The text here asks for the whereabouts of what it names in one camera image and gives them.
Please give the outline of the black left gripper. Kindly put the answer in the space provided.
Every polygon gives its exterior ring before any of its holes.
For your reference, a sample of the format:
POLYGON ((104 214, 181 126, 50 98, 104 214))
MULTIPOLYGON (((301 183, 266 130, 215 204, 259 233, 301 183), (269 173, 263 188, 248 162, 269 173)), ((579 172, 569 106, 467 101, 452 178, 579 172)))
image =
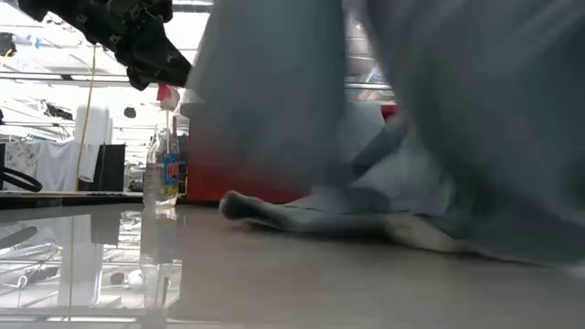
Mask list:
POLYGON ((112 51, 131 86, 145 90, 151 83, 184 87, 190 62, 165 35, 173 17, 171 0, 18 0, 23 12, 41 22, 58 16, 92 44, 112 51))

